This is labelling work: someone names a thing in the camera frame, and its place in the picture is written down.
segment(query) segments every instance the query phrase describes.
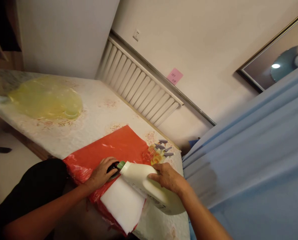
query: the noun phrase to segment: pink sticky note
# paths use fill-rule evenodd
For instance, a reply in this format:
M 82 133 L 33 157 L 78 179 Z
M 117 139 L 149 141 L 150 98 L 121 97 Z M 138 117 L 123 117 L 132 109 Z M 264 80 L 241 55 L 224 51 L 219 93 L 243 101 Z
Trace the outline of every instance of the pink sticky note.
M 183 77 L 183 74 L 178 69 L 174 68 L 171 73 L 167 76 L 167 79 L 176 85 L 177 82 Z

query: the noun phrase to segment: blue curtain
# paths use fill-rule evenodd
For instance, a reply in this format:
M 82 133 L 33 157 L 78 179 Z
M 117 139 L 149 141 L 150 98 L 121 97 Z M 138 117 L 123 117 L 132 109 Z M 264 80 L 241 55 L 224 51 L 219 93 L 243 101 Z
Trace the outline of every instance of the blue curtain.
M 235 239 L 298 239 L 298 69 L 207 132 L 183 167 Z

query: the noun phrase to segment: clear plastic bag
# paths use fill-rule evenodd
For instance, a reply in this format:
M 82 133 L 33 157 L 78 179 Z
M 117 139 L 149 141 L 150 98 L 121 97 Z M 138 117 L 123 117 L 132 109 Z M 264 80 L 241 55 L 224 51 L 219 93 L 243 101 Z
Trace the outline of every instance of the clear plastic bag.
M 113 133 L 75 151 L 63 161 L 67 165 L 68 172 L 77 185 L 84 183 L 92 171 L 100 164 L 103 158 L 113 156 L 119 161 L 148 164 L 142 158 L 142 153 L 148 150 L 148 145 L 129 127 L 124 126 Z M 101 202 L 101 196 L 114 183 L 114 180 L 105 183 L 101 188 L 89 196 L 89 200 L 100 212 L 103 218 L 116 230 L 123 234 L 124 231 L 108 212 Z
M 26 81 L 8 96 L 21 113 L 35 119 L 73 119 L 82 111 L 80 95 L 55 77 Z

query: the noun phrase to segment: table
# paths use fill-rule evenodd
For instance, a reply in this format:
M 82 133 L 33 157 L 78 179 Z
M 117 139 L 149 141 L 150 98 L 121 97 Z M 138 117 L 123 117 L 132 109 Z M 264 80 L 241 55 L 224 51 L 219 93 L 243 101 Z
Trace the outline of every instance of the table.
M 0 76 L 12 88 L 22 82 L 47 76 L 46 74 L 0 70 Z M 0 117 L 20 133 L 43 147 L 53 156 L 64 159 L 70 153 L 129 125 L 148 145 L 164 139 L 159 131 L 128 106 L 108 86 L 99 80 L 53 76 L 71 87 L 83 101 L 82 114 L 75 120 L 32 119 L 20 114 L 7 97 L 0 96 Z M 174 156 L 166 159 L 183 175 L 181 152 L 171 150 Z M 140 239 L 190 239 L 187 213 L 168 216 L 146 201 L 140 221 L 133 231 Z

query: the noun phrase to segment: bottle cap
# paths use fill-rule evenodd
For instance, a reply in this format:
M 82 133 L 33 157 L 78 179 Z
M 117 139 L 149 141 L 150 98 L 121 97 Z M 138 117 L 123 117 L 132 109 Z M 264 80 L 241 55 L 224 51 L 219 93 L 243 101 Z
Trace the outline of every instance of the bottle cap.
M 121 169 L 124 167 L 124 165 L 125 165 L 125 162 L 124 162 L 124 161 L 121 161 L 121 162 L 119 162 L 119 164 L 117 165 L 117 168 L 121 170 Z

